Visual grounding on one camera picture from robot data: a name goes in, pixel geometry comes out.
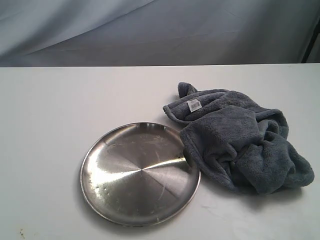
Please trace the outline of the grey fleece towel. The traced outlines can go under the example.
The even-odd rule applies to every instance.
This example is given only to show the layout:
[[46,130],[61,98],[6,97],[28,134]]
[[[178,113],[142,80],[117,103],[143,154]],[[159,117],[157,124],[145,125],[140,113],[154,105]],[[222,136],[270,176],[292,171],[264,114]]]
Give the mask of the grey fleece towel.
[[284,114],[226,89],[197,90],[180,82],[178,100],[165,105],[182,126],[189,156],[210,179],[234,192],[271,194],[315,178],[310,163],[288,141]]

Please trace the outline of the round stainless steel plate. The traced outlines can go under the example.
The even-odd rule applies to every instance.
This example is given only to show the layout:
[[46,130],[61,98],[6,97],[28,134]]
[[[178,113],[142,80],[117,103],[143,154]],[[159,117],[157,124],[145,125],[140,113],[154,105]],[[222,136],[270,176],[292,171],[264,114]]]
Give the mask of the round stainless steel plate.
[[201,181],[178,130],[152,122],[120,126],[86,153],[79,185],[88,206],[112,223],[151,226],[179,214]]

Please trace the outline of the grey backdrop cloth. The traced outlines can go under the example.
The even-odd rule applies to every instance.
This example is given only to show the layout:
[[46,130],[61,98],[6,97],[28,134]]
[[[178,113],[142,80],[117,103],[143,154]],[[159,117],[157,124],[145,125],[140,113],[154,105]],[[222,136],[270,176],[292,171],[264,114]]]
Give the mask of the grey backdrop cloth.
[[3,0],[3,67],[299,63],[317,0]]

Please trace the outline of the black backdrop stand pole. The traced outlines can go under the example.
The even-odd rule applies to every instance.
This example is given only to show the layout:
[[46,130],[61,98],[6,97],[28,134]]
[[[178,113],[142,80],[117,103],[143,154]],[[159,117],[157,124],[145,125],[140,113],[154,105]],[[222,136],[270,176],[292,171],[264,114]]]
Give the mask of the black backdrop stand pole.
[[301,64],[314,64],[320,62],[320,14],[317,15],[316,23],[311,30],[311,34],[307,38],[307,44],[300,61]]

